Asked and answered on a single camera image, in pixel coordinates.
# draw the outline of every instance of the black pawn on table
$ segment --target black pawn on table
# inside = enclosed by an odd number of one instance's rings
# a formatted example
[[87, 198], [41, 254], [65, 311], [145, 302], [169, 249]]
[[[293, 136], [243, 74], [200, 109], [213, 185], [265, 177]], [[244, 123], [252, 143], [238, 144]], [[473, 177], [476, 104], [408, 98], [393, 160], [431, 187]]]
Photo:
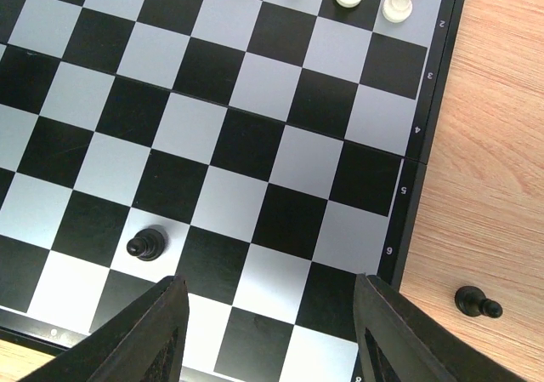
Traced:
[[457, 290], [456, 306], [467, 316], [498, 318], [502, 315], [501, 305], [485, 297], [484, 292], [474, 286], [464, 286]]
[[156, 229], [143, 229], [136, 233], [127, 243], [127, 251], [131, 256], [143, 261], [151, 261], [164, 251], [166, 239]]

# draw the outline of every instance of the black pawn on board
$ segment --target black pawn on board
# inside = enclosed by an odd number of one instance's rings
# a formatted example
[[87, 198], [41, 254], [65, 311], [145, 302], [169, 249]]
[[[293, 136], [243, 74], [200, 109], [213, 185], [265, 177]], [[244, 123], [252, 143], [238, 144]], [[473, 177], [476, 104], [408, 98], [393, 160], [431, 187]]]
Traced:
[[155, 229], [143, 229], [136, 233], [134, 239], [127, 243], [127, 251], [131, 256], [143, 261], [151, 261], [164, 251], [166, 240], [162, 233]]
[[485, 297], [484, 292], [474, 286], [464, 286], [457, 290], [456, 306], [467, 316], [498, 318], [502, 315], [501, 305]]

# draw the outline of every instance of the wood grain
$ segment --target wood grain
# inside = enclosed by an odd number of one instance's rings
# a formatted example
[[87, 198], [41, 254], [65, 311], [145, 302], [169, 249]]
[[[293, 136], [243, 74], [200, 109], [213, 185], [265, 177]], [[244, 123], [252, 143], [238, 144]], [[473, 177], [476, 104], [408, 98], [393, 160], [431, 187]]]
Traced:
[[[401, 292], [453, 334], [544, 380], [544, 0], [466, 0]], [[453, 304], [462, 285], [498, 320]], [[47, 356], [0, 341], [0, 380]]]

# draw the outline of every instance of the black chess piece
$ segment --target black chess piece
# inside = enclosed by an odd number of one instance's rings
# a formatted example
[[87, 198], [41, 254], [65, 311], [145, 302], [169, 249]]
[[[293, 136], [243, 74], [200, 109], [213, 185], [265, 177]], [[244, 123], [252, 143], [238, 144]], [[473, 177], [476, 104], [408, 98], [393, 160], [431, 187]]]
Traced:
[[127, 243], [127, 251], [131, 256], [143, 261], [151, 261], [159, 257], [166, 246], [166, 239], [155, 229], [143, 229], [136, 233]]
[[464, 286], [457, 290], [456, 306], [467, 316], [498, 318], [502, 315], [501, 305], [485, 297], [484, 292], [474, 286]]

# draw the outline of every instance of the chessboard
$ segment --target chessboard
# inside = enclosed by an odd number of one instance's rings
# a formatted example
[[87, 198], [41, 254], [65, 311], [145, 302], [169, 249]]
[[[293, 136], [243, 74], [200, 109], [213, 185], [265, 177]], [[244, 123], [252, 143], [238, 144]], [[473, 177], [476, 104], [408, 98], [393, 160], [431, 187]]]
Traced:
[[463, 3], [383, 1], [0, 0], [0, 335], [58, 353], [179, 273], [183, 380], [361, 381]]

